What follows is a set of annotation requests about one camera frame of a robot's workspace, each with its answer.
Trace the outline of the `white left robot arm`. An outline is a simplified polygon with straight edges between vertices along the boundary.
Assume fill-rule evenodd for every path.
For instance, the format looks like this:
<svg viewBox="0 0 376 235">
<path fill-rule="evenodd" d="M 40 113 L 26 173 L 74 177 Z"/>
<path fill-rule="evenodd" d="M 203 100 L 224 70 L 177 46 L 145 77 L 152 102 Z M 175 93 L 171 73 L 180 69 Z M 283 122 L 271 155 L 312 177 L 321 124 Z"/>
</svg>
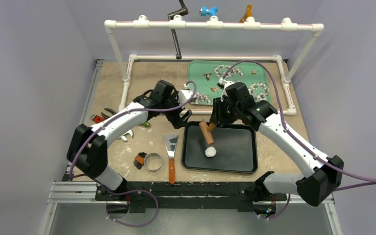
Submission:
<svg viewBox="0 0 376 235">
<path fill-rule="evenodd" d="M 108 148 L 119 137 L 158 115 L 165 115 L 175 129 L 186 126 L 191 110 L 182 116 L 185 106 L 194 101 L 196 84 L 188 81 L 177 90 L 171 83 L 160 80 L 153 89 L 137 96 L 122 111 L 92 126 L 80 124 L 72 136 L 67 160 L 84 175 L 104 185 L 114 200 L 126 195 L 126 180 L 108 164 Z"/>
</svg>

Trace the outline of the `white dough ball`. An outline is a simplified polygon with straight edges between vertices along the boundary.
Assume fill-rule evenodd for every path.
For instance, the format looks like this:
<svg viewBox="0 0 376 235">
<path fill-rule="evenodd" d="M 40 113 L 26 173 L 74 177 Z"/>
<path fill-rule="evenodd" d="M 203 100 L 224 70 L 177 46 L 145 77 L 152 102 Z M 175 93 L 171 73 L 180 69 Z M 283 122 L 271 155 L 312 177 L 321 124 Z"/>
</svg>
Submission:
<svg viewBox="0 0 376 235">
<path fill-rule="evenodd" d="M 212 157 L 214 157 L 214 156 L 216 155 L 216 153 L 217 153 L 216 149 L 215 149 L 214 147 L 212 147 L 212 146 L 206 148 L 206 150 L 205 150 L 205 156 L 206 156 L 207 158 L 212 158 Z"/>
</svg>

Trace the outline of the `wooden double-ended rolling pin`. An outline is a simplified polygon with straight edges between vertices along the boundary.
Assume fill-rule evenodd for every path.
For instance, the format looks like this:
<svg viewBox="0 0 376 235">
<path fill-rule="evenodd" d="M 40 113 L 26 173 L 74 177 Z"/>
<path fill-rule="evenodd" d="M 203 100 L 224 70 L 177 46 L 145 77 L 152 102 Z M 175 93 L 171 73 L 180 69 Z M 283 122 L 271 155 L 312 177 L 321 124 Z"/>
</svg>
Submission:
<svg viewBox="0 0 376 235">
<path fill-rule="evenodd" d="M 203 134 L 203 137 L 204 137 L 206 143 L 208 145 L 213 144 L 214 143 L 214 139 L 212 137 L 211 132 L 212 132 L 212 130 L 214 130 L 216 128 L 216 124 L 214 124 L 214 123 L 208 124 L 207 122 L 205 122 L 205 120 L 202 120 L 199 123 L 199 127 L 201 129 L 201 132 Z"/>
</svg>

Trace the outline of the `black baking tray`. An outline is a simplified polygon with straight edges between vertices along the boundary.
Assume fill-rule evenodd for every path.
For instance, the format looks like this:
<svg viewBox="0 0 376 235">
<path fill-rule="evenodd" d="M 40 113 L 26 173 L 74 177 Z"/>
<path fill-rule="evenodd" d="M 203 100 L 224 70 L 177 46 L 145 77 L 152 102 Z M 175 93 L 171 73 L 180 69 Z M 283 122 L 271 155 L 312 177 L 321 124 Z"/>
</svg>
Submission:
<svg viewBox="0 0 376 235">
<path fill-rule="evenodd" d="M 207 145 L 199 121 L 190 121 L 184 130 L 182 165 L 187 169 L 252 174 L 258 169 L 257 137 L 246 125 L 230 124 L 212 131 L 216 149 L 207 157 Z"/>
</svg>

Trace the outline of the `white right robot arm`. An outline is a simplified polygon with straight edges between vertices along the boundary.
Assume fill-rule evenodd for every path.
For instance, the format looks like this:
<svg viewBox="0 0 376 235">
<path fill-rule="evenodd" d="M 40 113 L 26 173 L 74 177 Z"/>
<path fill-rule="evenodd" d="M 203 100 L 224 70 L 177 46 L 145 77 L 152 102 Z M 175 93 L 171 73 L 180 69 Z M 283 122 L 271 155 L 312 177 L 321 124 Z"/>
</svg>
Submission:
<svg viewBox="0 0 376 235">
<path fill-rule="evenodd" d="M 276 144 L 301 171 L 295 175 L 266 172 L 256 180 L 256 201 L 285 193 L 316 207 L 341 185 L 344 162 L 339 156 L 330 157 L 312 146 L 273 105 L 266 100 L 255 102 L 245 84 L 220 80 L 217 85 L 222 95 L 213 100 L 207 131 L 241 120 Z"/>
</svg>

